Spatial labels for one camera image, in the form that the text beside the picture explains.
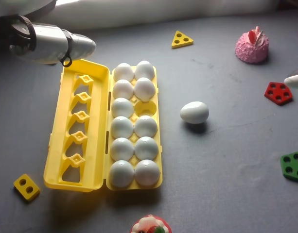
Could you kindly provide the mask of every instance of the egg carton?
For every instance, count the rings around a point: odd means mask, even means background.
[[[111,103],[114,101],[112,89],[114,86],[113,73],[109,73],[106,66],[86,60],[74,61],[70,67],[64,67],[60,79],[60,91],[53,123],[53,130],[49,141],[49,152],[44,170],[44,183],[48,188],[72,191],[90,192],[102,187],[104,181],[111,190],[152,189],[162,183],[162,163],[158,118],[158,87],[156,68],[152,83],[156,93],[148,102],[140,101],[133,96],[130,101],[135,112],[129,118],[133,124],[142,115],[151,116],[157,123],[158,130],[154,136],[159,151],[154,159],[160,170],[159,180],[152,186],[141,186],[135,180],[125,188],[114,187],[108,178],[109,169],[114,163],[110,156],[110,147],[114,141],[111,136]],[[76,93],[80,86],[86,86],[87,92]],[[75,111],[78,104],[86,105],[86,111]],[[70,133],[75,123],[84,125],[85,132]],[[129,140],[135,144],[138,140],[133,134]],[[74,145],[80,146],[82,153],[66,155],[68,149]],[[139,160],[134,155],[129,163],[136,167]],[[63,179],[68,169],[79,172],[79,181]]]

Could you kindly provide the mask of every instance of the table surface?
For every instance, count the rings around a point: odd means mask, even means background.
[[[270,38],[269,59],[236,58],[242,33],[258,25]],[[171,49],[176,30],[194,45]],[[298,10],[217,17],[85,32],[89,60],[112,70],[148,60],[157,68],[163,184],[151,191],[50,190],[43,171],[61,65],[27,63],[0,48],[0,233],[123,233],[147,214],[175,233],[298,233],[298,183],[282,176],[280,157],[298,151],[298,90],[277,106],[263,95],[298,68]],[[180,109],[202,101],[201,127]],[[25,204],[13,182],[27,173],[40,196]]]

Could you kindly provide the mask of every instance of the pink frosting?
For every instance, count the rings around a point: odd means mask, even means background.
[[[236,43],[236,56],[247,63],[264,61],[269,53],[269,38],[264,35],[262,39],[263,42],[255,46],[249,42],[248,33],[244,33]]]

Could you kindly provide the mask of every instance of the egg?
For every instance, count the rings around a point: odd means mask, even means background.
[[[125,79],[130,82],[134,79],[134,71],[129,64],[121,63],[115,68],[113,78],[114,81]]]
[[[113,119],[111,124],[111,134],[114,138],[130,138],[133,133],[134,126],[128,118],[118,116]]]
[[[147,78],[152,80],[154,78],[153,65],[148,61],[139,62],[135,70],[135,79]]]
[[[138,184],[143,186],[154,185],[160,176],[158,165],[152,160],[142,160],[135,168],[135,179]]]
[[[110,147],[110,155],[114,161],[128,161],[134,155],[134,146],[131,141],[126,138],[117,138],[112,142]]]
[[[117,98],[113,101],[111,106],[111,112],[113,117],[123,116],[130,118],[134,113],[133,104],[125,98]]]
[[[180,110],[180,117],[190,124],[200,124],[209,116],[208,106],[202,102],[191,102]]]
[[[141,137],[135,144],[135,155],[140,160],[154,160],[158,155],[158,144],[150,137]]]
[[[134,169],[131,164],[124,160],[116,161],[109,170],[111,184],[118,188],[124,188],[133,181]]]
[[[154,137],[157,131],[157,123],[152,117],[141,116],[135,123],[135,133],[138,137]]]
[[[134,95],[133,85],[127,80],[118,80],[113,86],[113,97],[130,99]]]
[[[153,83],[147,78],[139,78],[134,88],[135,96],[141,101],[147,102],[155,94]]]

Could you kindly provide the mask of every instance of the pink cupcake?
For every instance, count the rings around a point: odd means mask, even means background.
[[[244,33],[236,43],[236,56],[247,63],[260,63],[269,54],[269,38],[260,32],[259,27]]]

